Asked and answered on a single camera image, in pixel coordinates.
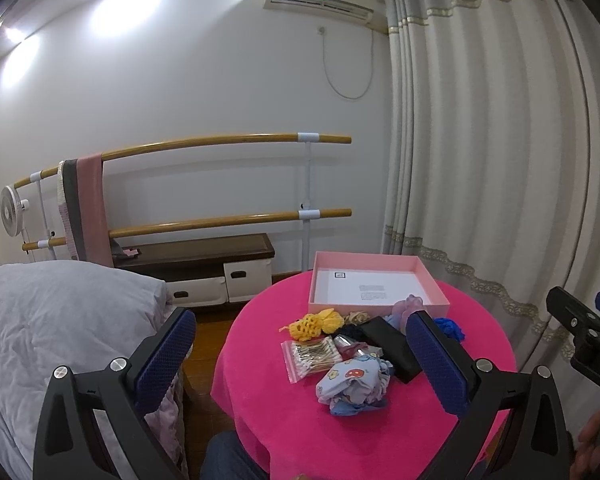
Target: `metal pole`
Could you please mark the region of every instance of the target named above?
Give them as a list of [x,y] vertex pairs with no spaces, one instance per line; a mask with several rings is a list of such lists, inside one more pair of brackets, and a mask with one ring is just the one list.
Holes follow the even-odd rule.
[[[51,238],[51,231],[49,230],[49,225],[46,222],[45,203],[42,202],[42,186],[40,185],[39,180],[36,181],[36,185],[38,186],[38,196],[40,197],[40,211],[42,211],[42,222],[45,225],[46,237]],[[53,247],[49,247],[49,253],[51,254],[51,259],[57,260],[56,250]]]
[[[311,142],[304,143],[304,201],[301,208],[311,209]],[[302,272],[309,270],[311,220],[302,220]]]

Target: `white fan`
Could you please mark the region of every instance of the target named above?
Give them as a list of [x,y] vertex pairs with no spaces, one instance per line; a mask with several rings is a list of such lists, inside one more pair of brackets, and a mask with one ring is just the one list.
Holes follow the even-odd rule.
[[2,225],[9,236],[17,236],[24,225],[23,213],[29,208],[29,200],[20,200],[18,192],[11,186],[4,186],[0,193],[0,216]]

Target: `striped towel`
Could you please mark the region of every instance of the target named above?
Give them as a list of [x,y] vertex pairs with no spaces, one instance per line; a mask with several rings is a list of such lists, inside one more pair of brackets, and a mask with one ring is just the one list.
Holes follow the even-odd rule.
[[64,196],[64,179],[62,172],[64,170],[64,160],[58,164],[58,209],[60,211],[60,218],[62,219],[62,225],[64,226],[64,239],[66,240],[66,246],[69,249],[72,260],[78,260],[78,251],[75,248],[74,232],[71,230],[71,222],[69,222],[69,212],[67,211],[66,198]]
[[58,208],[72,259],[113,267],[102,196],[102,154],[58,166]]

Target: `jeans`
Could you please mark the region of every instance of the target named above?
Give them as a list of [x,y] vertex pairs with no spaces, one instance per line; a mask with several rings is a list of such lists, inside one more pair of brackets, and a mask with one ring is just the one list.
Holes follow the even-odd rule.
[[[485,461],[477,463],[467,480],[481,478],[485,469]],[[269,480],[269,473],[244,450],[235,431],[223,431],[209,441],[200,480]]]

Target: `gray blanket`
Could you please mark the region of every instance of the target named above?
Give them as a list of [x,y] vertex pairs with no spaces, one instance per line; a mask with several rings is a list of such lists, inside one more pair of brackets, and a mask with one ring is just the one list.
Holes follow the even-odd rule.
[[[59,364],[74,373],[100,370],[131,355],[166,320],[166,300],[164,282],[87,262],[0,267],[0,462],[11,478],[32,478],[38,417],[53,370]],[[134,478],[106,416],[96,416],[120,475]],[[175,441],[172,420],[147,417],[163,445],[165,435],[173,433]]]

